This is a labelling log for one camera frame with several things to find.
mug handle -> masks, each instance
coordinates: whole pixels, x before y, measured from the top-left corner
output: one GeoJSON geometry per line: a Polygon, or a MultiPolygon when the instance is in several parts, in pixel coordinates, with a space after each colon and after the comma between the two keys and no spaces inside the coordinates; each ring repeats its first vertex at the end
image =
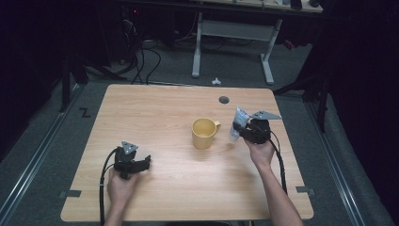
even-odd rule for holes
{"type": "Polygon", "coordinates": [[[220,121],[214,121],[214,124],[216,126],[216,131],[215,131],[215,134],[216,134],[219,131],[221,123],[220,123],[220,121]]]}

small white object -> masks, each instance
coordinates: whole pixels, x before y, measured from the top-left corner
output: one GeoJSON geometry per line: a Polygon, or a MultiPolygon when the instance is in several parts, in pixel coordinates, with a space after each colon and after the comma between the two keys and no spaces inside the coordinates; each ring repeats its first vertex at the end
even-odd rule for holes
{"type": "Polygon", "coordinates": [[[212,81],[212,84],[214,84],[214,85],[220,85],[220,84],[222,84],[222,82],[220,82],[219,79],[215,78],[215,80],[212,81]]]}

white desk frame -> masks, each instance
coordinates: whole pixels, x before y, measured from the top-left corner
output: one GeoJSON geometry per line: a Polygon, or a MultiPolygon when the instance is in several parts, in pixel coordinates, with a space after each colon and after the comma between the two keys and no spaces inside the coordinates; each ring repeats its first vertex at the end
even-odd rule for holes
{"type": "Polygon", "coordinates": [[[200,41],[202,35],[245,40],[263,40],[268,41],[265,53],[260,55],[263,65],[263,72],[266,78],[266,83],[268,85],[273,85],[274,79],[272,72],[270,71],[269,58],[270,54],[272,53],[277,35],[279,34],[281,23],[282,19],[277,20],[274,26],[202,20],[202,13],[200,13],[197,29],[197,46],[194,53],[192,76],[200,76],[200,41]]]}

gray carpet floor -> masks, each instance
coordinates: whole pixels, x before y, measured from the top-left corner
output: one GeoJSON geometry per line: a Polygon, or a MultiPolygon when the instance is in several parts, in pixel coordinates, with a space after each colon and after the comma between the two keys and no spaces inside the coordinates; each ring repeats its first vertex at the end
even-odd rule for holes
{"type": "MultiPolygon", "coordinates": [[[[162,58],[159,66],[149,78],[152,84],[186,84],[192,86],[213,86],[217,77],[221,87],[278,89],[295,81],[311,45],[298,47],[292,51],[276,45],[270,65],[275,78],[274,86],[267,86],[259,53],[264,48],[261,42],[230,40],[229,44],[205,42],[203,44],[201,71],[199,78],[191,77],[194,46],[192,40],[179,42],[174,47],[166,47],[158,42],[146,42],[162,58]]],[[[144,51],[145,64],[141,77],[156,66],[158,56],[144,51]]],[[[119,70],[114,65],[111,70],[119,70]]],[[[136,69],[125,74],[128,83],[136,75],[136,69]]],[[[109,84],[115,82],[101,76],[91,75],[86,86],[76,94],[68,114],[61,123],[48,146],[40,168],[15,209],[7,225],[98,225],[98,222],[67,223],[60,218],[64,199],[60,193],[68,191],[85,149],[91,127],[109,84]]],[[[355,225],[348,214],[341,192],[331,173],[325,154],[325,144],[309,109],[317,103],[303,103],[300,91],[290,91],[277,96],[280,112],[284,118],[289,139],[300,167],[305,185],[314,193],[310,195],[314,217],[306,220],[307,225],[355,225]]],[[[326,128],[329,144],[339,162],[343,175],[351,188],[364,222],[359,225],[393,225],[390,216],[379,202],[373,186],[364,173],[361,164],[346,139],[334,104],[328,98],[326,128]]],[[[34,153],[40,147],[53,122],[59,117],[61,107],[61,86],[53,92],[52,99],[31,119],[18,143],[1,163],[2,188],[0,202],[5,203],[8,195],[24,173],[34,153]]],[[[259,220],[256,225],[270,225],[269,220],[259,220]]],[[[165,225],[165,222],[131,222],[129,225],[165,225]]]]}

human arm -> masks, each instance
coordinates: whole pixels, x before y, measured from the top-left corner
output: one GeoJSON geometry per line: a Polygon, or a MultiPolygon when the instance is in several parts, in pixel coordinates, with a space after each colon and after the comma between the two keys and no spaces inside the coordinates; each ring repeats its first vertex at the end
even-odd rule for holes
{"type": "Polygon", "coordinates": [[[105,226],[121,225],[126,206],[135,191],[138,177],[139,173],[135,173],[131,175],[129,180],[124,180],[113,168],[109,170],[107,190],[111,199],[111,206],[105,220],[105,226]]]}
{"type": "Polygon", "coordinates": [[[264,144],[254,144],[245,140],[245,143],[249,147],[252,162],[261,175],[273,225],[304,225],[294,204],[280,186],[271,169],[270,163],[274,154],[273,145],[270,141],[264,144]]]}

